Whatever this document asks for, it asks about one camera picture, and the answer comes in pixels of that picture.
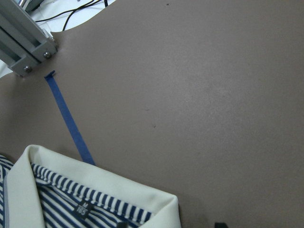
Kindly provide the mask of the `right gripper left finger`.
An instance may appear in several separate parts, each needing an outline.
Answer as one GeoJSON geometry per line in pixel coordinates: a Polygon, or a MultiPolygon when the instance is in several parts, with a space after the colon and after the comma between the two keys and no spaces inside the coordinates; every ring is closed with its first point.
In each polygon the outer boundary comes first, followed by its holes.
{"type": "Polygon", "coordinates": [[[119,222],[119,223],[117,223],[116,228],[128,228],[128,223],[127,222],[119,222]]]}

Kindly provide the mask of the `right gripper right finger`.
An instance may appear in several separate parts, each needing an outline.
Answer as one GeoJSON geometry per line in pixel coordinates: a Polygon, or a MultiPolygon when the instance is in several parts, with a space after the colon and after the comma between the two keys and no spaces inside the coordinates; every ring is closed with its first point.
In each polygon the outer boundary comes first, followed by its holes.
{"type": "Polygon", "coordinates": [[[227,224],[225,222],[215,222],[214,228],[227,228],[227,224]]]}

